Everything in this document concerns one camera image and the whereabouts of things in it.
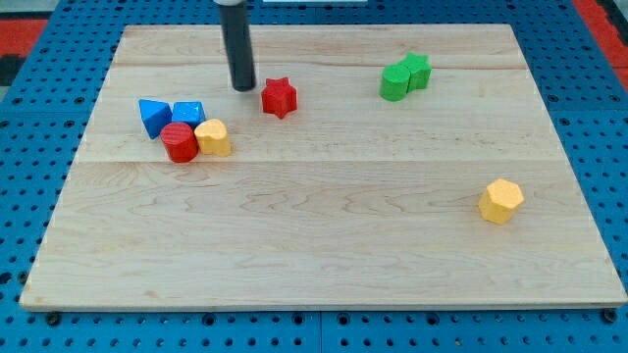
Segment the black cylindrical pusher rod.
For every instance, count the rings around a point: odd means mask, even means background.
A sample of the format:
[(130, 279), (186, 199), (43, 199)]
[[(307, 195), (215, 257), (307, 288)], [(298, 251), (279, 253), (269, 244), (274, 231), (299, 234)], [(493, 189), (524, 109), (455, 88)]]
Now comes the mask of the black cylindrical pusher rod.
[(256, 86), (248, 12), (243, 0), (216, 0), (232, 87), (239, 92)]

